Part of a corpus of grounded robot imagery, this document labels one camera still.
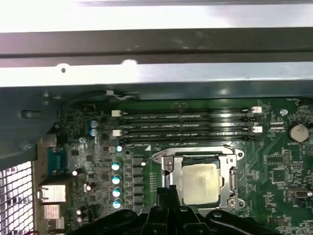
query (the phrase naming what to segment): black ram slot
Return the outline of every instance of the black ram slot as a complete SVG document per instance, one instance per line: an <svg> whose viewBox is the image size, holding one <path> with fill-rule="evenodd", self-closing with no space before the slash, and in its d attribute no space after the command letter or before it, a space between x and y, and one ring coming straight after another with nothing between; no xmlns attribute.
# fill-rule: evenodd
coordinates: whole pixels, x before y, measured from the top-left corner
<svg viewBox="0 0 313 235"><path fill-rule="evenodd" d="M175 123L175 124L154 124L144 123L141 125L119 126L124 132L150 132L150 131L195 131L195 130L228 130L234 128L247 129L254 126L253 122L221 122L221 123Z"/></svg>
<svg viewBox="0 0 313 235"><path fill-rule="evenodd" d="M127 115L122 116L121 120L128 121L169 121L175 119L182 120L208 120L208 119L222 119L222 118L243 118L252 117L253 114L164 114L164 115Z"/></svg>
<svg viewBox="0 0 313 235"><path fill-rule="evenodd" d="M191 137L191 138L153 138L153 139L127 139L121 140L121 144L133 143L167 143L167 144L184 144L187 142L195 143L199 141L253 141L253 136L210 136L210 137Z"/></svg>
<svg viewBox="0 0 313 235"><path fill-rule="evenodd" d="M208 137L208 136L235 136L251 135L250 131L198 131L198 132L150 132L150 133L129 133L122 136L122 139L150 139L150 138L181 138L181 137Z"/></svg>
<svg viewBox="0 0 313 235"><path fill-rule="evenodd" d="M149 116L153 114L162 115L178 115L178 114L233 114L242 113L246 114L250 112L250 108L220 108L220 109L183 109L183 110L150 110L150 111L122 111L123 114L132 116Z"/></svg>
<svg viewBox="0 0 313 235"><path fill-rule="evenodd" d="M228 127L208 127L208 128L177 128L177 129L131 129L123 131L123 135L139 135L139 134L154 134L154 133L191 133L191 132L229 132L229 131L237 131L237 132L248 132L252 131L253 127L250 126L228 126Z"/></svg>
<svg viewBox="0 0 313 235"><path fill-rule="evenodd" d="M122 119L120 120L121 125L141 125L145 123L190 123L190 122L201 122L201 123L221 123L221 122L251 122L255 121L253 117L228 117L228 118L209 118L209 117L193 117L193 118L161 118L161 119Z"/></svg>

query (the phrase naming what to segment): white connector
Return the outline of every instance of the white connector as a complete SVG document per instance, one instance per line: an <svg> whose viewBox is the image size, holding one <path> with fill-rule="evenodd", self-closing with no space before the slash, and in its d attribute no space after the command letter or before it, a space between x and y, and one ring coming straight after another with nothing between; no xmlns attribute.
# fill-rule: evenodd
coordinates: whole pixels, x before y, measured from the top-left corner
<svg viewBox="0 0 313 235"><path fill-rule="evenodd" d="M120 116L122 116L122 112L120 110L112 110L111 116L112 117L120 117Z"/></svg>
<svg viewBox="0 0 313 235"><path fill-rule="evenodd" d="M252 128L253 133L262 133L263 132L263 127L262 126L254 126Z"/></svg>
<svg viewBox="0 0 313 235"><path fill-rule="evenodd" d="M251 108L251 112L253 114L261 114L262 113L262 107L261 106L255 106Z"/></svg>
<svg viewBox="0 0 313 235"><path fill-rule="evenodd" d="M122 136L122 130L112 130L112 136L114 137Z"/></svg>

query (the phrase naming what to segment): vent grille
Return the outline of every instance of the vent grille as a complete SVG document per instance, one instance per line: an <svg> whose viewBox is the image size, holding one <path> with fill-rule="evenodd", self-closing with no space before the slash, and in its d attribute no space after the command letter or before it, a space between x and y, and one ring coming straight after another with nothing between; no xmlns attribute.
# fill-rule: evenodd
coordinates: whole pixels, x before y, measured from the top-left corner
<svg viewBox="0 0 313 235"><path fill-rule="evenodd" d="M0 235L33 230L31 162L0 171Z"/></svg>

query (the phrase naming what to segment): screw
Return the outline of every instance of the screw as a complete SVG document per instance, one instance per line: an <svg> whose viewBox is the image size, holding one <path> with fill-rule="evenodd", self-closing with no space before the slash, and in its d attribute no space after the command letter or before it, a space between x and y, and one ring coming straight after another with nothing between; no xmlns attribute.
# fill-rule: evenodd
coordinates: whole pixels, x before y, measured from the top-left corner
<svg viewBox="0 0 313 235"><path fill-rule="evenodd" d="M171 161L169 161L169 160L167 160L167 161L165 161L165 164L166 164L166 165L171 165L171 164L172 164L172 162L171 162Z"/></svg>
<svg viewBox="0 0 313 235"><path fill-rule="evenodd" d="M181 212L187 212L188 211L188 208L187 207L180 207L179 209Z"/></svg>
<svg viewBox="0 0 313 235"><path fill-rule="evenodd" d="M230 199L228 202L229 202L231 205L235 205L235 204L236 204L236 202L235 202L234 199Z"/></svg>
<svg viewBox="0 0 313 235"><path fill-rule="evenodd" d="M281 116L286 116L288 114L288 110L287 109L282 109L281 111L280 111L280 115Z"/></svg>
<svg viewBox="0 0 313 235"><path fill-rule="evenodd" d="M216 212L213 212L213 216L215 218L221 218L222 214L216 211Z"/></svg>

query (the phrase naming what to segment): ram slot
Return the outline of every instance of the ram slot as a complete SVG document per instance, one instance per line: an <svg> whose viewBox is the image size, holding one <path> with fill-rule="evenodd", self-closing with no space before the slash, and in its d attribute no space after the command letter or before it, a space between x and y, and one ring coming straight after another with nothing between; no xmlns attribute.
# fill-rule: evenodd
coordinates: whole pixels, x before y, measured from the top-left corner
<svg viewBox="0 0 313 235"><path fill-rule="evenodd" d="M181 138L151 138L151 139L125 139L121 140L121 144L134 144L134 143L162 143L168 145L183 145L183 144L190 144L198 143L198 142L206 142L206 141L253 141L254 137L250 135L246 136L210 136L210 137L181 137Z"/></svg>
<svg viewBox="0 0 313 235"><path fill-rule="evenodd" d="M122 136L123 139L150 139L150 138L180 138L180 137L209 137L209 136L235 136L250 135L251 132L245 131L198 131L198 132L150 132L150 133L129 133Z"/></svg>
<svg viewBox="0 0 313 235"><path fill-rule="evenodd" d="M121 111L123 115L132 115L132 116L142 116L142 115L152 115L152 114L168 114L168 115L177 115L177 114L208 114L208 113L221 113L221 114L233 114L233 113L242 113L246 114L251 112L251 108L220 108L220 109L185 109L185 110L149 110L149 111Z"/></svg>
<svg viewBox="0 0 313 235"><path fill-rule="evenodd" d="M220 122L211 123L211 122L188 122L188 123L179 123L179 122L170 122L170 123L134 123L131 125L120 125L119 128L124 131L172 131L172 130L213 130L213 129L227 129L242 127L248 128L254 126L254 122Z"/></svg>
<svg viewBox="0 0 313 235"><path fill-rule="evenodd" d="M128 120L131 122L141 122L141 121L171 121L175 119L179 120L219 120L222 118L243 118L252 117L253 114L147 114L147 115L127 115L122 116L121 120Z"/></svg>

